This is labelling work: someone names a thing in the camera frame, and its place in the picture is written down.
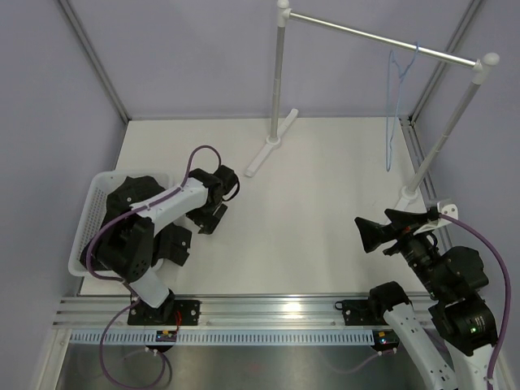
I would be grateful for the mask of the blue wire hanger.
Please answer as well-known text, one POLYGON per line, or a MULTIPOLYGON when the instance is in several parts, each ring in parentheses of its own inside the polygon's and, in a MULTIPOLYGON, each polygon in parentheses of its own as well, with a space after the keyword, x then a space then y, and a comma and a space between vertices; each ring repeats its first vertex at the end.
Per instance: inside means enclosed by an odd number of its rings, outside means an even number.
POLYGON ((393 140, 397 130, 397 116, 401 108, 401 88, 405 79, 414 65, 418 55, 419 44, 413 44, 413 55, 411 60, 403 67, 399 64, 395 50, 388 54, 386 69, 386 95, 385 95, 385 171, 392 170, 393 163, 393 140))

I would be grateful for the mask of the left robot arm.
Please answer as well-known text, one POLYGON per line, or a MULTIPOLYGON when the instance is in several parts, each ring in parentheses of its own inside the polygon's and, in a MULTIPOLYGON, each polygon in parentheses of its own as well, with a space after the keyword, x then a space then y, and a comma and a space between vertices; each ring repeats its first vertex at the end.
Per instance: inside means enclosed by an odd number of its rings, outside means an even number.
POLYGON ((154 266, 168 260, 181 267, 188 259, 192 233, 176 220, 185 217, 210 235, 239 191, 238 175, 221 165, 213 173, 190 171, 176 188, 164 189, 150 176, 128 177, 110 193, 102 226, 84 249, 84 265, 89 272, 102 265, 137 298, 128 324, 197 325, 199 302, 177 301, 154 266))

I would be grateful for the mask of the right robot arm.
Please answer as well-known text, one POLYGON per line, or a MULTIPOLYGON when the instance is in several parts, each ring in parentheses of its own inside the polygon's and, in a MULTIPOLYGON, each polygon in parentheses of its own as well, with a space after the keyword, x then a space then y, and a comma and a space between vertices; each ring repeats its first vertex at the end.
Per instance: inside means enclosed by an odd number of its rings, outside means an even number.
POLYGON ((387 209, 388 223, 355 218, 362 246, 371 253, 400 254, 435 302, 428 310, 452 362, 442 358, 421 328, 413 304, 395 281, 369 291, 367 311, 386 323, 405 346, 429 389, 486 389, 491 383, 498 333, 493 313, 479 295, 489 280, 479 252, 463 246, 440 253, 434 230, 458 219, 454 204, 438 204, 418 214, 387 209))

